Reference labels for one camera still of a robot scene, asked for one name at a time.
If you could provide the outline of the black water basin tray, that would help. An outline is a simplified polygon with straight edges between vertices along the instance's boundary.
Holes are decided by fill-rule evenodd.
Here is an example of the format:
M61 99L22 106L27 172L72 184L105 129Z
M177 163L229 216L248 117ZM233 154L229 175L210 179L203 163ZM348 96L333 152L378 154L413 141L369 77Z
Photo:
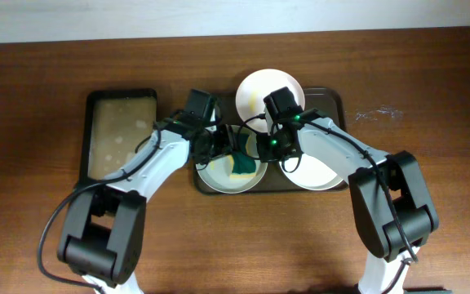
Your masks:
M78 182L115 177L153 132L157 93L152 88L100 90L86 98Z

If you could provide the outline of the white plate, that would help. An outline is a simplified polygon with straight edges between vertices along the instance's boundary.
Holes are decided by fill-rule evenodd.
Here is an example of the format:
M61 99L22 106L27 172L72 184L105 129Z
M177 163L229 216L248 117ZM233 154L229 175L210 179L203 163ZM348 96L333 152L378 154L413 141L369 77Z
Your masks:
M345 181L325 163L307 154L280 161L278 166L288 180L302 189L329 191L347 187Z
M240 119L246 121L263 114L264 97L283 87L288 87L295 102L305 109L304 91L295 78L278 69L261 69L248 75L237 89L235 104Z

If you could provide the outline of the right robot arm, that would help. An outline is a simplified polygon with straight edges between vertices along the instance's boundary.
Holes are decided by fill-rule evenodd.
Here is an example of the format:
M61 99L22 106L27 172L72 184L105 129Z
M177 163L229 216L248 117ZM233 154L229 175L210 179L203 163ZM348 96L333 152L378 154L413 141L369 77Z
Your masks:
M318 109L302 109L283 87L264 97L264 161L309 155L349 187L358 235L368 251L357 293L402 293L418 250L439 227L423 173L407 151L389 154L360 142Z

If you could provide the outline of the grey plate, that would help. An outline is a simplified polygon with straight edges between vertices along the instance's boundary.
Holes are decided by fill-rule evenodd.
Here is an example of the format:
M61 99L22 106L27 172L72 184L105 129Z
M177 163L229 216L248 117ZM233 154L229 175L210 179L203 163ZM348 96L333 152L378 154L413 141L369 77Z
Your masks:
M252 173L241 172L236 173L233 171L235 164L242 165L242 161L253 162L255 170ZM196 164L198 176L201 181L209 188L214 190L214 193L224 194L239 194L247 192L257 186L263 179L268 164L262 163L259 160L253 160L247 156L242 155L242 158L235 162L232 155L225 155L210 161L207 165Z

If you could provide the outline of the white plate top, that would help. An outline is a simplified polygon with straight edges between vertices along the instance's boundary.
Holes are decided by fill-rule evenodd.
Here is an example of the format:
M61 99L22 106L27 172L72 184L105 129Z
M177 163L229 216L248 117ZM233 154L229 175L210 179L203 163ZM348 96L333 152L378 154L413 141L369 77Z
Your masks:
M305 109L304 91L295 78L278 69L261 69L248 75L237 89L235 104L240 119L246 121L263 114L264 97L283 87L288 87L295 102Z

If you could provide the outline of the dark brown serving tray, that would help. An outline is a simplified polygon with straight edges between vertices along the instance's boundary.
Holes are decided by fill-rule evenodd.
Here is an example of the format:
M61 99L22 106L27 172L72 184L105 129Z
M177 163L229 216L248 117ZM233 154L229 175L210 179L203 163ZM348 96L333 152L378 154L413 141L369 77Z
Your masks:
M324 112L333 119L334 123L341 129L345 129L344 111L342 101L336 91L324 87L312 87L304 89L305 107L307 109L316 108ZM198 172L193 173L193 183L195 188L206 195L223 194L216 192L205 185ZM329 191L340 191L343 189L332 189ZM307 192L308 189L302 189L288 180L280 170L277 162L268 163L267 171L256 187L250 190L248 194L257 193L286 193L286 192Z

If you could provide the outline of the green yellow sponge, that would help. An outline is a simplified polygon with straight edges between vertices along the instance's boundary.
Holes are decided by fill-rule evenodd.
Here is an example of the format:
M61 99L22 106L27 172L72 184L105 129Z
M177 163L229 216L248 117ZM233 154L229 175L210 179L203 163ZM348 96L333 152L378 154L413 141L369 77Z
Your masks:
M256 175L256 163L253 158L246 156L242 151L234 148L228 156L230 163L229 178L238 180L251 178Z

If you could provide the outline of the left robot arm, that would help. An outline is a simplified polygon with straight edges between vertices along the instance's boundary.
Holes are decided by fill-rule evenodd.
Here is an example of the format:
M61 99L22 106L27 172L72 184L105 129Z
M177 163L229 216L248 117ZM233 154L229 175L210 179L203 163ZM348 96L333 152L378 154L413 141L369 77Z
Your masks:
M96 293L139 293L134 270L144 238L146 206L164 181L189 160L206 165L222 154L211 128L218 100L192 89L187 104L157 122L138 153L102 180L79 184L62 202L68 209L57 257Z

